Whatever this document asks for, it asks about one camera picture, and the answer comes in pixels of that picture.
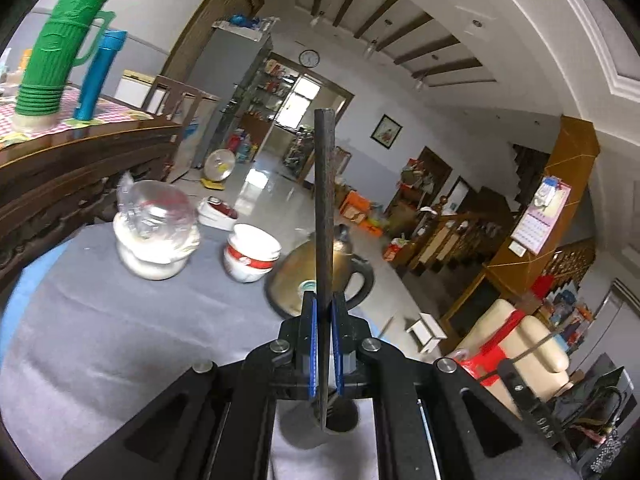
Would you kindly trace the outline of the grey refrigerator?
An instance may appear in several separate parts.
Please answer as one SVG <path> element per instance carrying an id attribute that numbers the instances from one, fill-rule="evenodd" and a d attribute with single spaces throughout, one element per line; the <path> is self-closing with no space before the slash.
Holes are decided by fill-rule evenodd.
<path id="1" fill-rule="evenodd" d="M 188 83 L 218 98 L 192 162 L 201 168 L 208 154 L 220 148 L 260 63 L 272 48 L 269 32 L 224 24 L 212 28 Z"/>

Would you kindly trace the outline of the red white stacked bowls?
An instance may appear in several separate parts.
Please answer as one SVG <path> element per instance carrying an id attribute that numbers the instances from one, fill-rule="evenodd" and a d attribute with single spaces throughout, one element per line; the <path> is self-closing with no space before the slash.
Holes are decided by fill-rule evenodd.
<path id="1" fill-rule="evenodd" d="M 281 244 L 271 234 L 250 224 L 237 223 L 227 238 L 222 261 L 235 281 L 254 283 L 272 270 L 281 252 Z"/>

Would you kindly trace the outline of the grey tablecloth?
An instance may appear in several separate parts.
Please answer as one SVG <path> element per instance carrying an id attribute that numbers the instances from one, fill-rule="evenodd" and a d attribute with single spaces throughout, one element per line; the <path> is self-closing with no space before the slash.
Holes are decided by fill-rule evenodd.
<path id="1" fill-rule="evenodd" d="M 38 477 L 62 478 L 192 365 L 277 337 L 264 286 L 230 278 L 224 244 L 208 230 L 182 271 L 148 281 L 102 223 L 22 272 L 1 317 L 1 418 Z"/>

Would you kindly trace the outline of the red plastic chair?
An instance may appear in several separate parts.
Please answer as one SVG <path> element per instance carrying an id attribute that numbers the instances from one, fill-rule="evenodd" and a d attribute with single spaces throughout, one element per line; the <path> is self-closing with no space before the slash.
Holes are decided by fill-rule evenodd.
<path id="1" fill-rule="evenodd" d="M 451 359 L 461 365 L 472 377 L 484 387 L 490 387 L 498 379 L 497 366 L 506 359 L 506 354 L 500 348 L 503 339 L 506 339 L 525 318 L 525 313 L 515 310 L 506 319 L 498 330 L 473 353 L 471 350 L 462 349 L 454 352 Z"/>

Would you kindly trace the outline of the framed wall picture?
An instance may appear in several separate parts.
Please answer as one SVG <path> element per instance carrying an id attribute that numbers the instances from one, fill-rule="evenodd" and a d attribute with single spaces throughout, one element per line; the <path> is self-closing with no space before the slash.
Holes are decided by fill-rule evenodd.
<path id="1" fill-rule="evenodd" d="M 402 125 L 399 122 L 396 122 L 396 120 L 384 114 L 374 128 L 371 139 L 381 144 L 386 150 L 389 150 L 397 139 L 401 129 Z"/>

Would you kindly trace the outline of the round wall clock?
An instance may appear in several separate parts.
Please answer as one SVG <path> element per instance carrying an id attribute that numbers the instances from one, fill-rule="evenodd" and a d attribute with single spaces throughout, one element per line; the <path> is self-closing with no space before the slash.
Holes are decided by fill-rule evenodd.
<path id="1" fill-rule="evenodd" d="M 303 50 L 299 53 L 298 62 L 305 68 L 315 68 L 320 63 L 320 54 L 312 49 Z"/>

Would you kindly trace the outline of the green thermos jug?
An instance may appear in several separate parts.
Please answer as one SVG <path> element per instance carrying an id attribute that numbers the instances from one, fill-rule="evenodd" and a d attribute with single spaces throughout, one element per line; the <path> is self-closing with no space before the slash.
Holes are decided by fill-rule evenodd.
<path id="1" fill-rule="evenodd" d="M 56 123 L 70 71 L 92 58 L 115 18 L 103 9 L 106 2 L 58 0 L 24 71 L 12 116 L 16 131 L 40 131 Z"/>

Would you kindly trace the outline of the dark chopstick one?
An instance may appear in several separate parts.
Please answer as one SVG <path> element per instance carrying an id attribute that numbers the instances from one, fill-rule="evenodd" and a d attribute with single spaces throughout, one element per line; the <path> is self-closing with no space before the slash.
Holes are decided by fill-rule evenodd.
<path id="1" fill-rule="evenodd" d="M 333 299 L 333 221 L 335 113 L 314 111 L 314 210 L 316 211 L 316 274 L 318 306 L 319 424 L 326 430 L 329 408 L 331 310 Z"/>

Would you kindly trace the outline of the dark carved wooden sideboard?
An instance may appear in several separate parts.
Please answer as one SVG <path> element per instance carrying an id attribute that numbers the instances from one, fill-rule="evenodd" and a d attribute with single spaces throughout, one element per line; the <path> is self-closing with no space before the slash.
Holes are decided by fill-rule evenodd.
<path id="1" fill-rule="evenodd" d="M 68 129 L 1 151 L 1 287 L 115 209 L 125 172 L 163 180 L 181 138 L 166 118 Z"/>

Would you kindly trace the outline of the gold electric kettle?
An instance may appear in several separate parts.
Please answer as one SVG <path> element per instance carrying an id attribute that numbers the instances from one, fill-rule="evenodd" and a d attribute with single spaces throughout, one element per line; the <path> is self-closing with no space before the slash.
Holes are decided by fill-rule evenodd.
<path id="1" fill-rule="evenodd" d="M 340 223 L 333 232 L 334 292 L 346 292 L 354 274 L 362 277 L 360 289 L 346 300 L 346 308 L 358 307 L 369 296 L 375 283 L 370 263 L 354 252 L 349 227 Z M 316 246 L 314 233 L 309 234 L 277 263 L 266 279 L 266 296 L 270 306 L 285 318 L 300 315 L 305 292 L 316 291 Z"/>

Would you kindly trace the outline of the small white stool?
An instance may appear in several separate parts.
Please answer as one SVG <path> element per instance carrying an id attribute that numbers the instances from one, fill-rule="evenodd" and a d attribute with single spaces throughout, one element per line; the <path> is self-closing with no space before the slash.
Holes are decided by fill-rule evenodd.
<path id="1" fill-rule="evenodd" d="M 424 312 L 420 313 L 416 321 L 409 324 L 406 332 L 416 340 L 420 353 L 433 352 L 442 341 L 447 339 L 447 334 L 436 318 Z"/>

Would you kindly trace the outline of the wall calendar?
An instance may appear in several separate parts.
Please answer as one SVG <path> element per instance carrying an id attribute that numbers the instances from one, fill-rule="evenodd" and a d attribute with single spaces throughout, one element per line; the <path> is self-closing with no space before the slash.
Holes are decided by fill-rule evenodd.
<path id="1" fill-rule="evenodd" d="M 544 177 L 511 234 L 509 249 L 518 257 L 538 255 L 570 197 L 572 188 L 556 177 Z"/>

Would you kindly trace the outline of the blue thermos bottle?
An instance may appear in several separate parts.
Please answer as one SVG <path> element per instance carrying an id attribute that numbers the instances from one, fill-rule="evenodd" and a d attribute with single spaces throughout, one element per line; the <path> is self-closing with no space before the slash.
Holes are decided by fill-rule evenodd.
<path id="1" fill-rule="evenodd" d="M 104 32 L 98 50 L 82 83 L 73 118 L 78 122 L 93 120 L 96 103 L 102 92 L 106 77 L 118 52 L 122 50 L 128 32 L 124 30 L 108 30 Z"/>

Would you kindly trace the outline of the white pot with plastic bag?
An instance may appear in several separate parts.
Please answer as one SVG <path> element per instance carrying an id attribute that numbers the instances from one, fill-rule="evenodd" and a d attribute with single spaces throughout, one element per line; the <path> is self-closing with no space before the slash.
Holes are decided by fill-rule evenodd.
<path id="1" fill-rule="evenodd" d="M 163 181 L 134 180 L 128 172 L 117 185 L 112 226 L 122 263 L 149 281 L 176 276 L 201 243 L 186 193 Z"/>

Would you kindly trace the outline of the cream sofa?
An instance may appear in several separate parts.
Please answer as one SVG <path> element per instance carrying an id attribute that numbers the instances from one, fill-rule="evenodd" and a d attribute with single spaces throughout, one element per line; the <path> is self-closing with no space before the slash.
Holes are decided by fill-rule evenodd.
<path id="1" fill-rule="evenodd" d="M 454 352 L 462 349 L 477 352 L 515 310 L 518 309 L 506 300 L 496 300 Z M 567 374 L 570 360 L 567 354 L 550 330 L 533 315 L 525 313 L 525 318 L 503 339 L 500 348 L 540 400 L 550 400 L 570 382 Z M 513 414 L 518 414 L 518 408 L 500 378 L 485 388 Z"/>

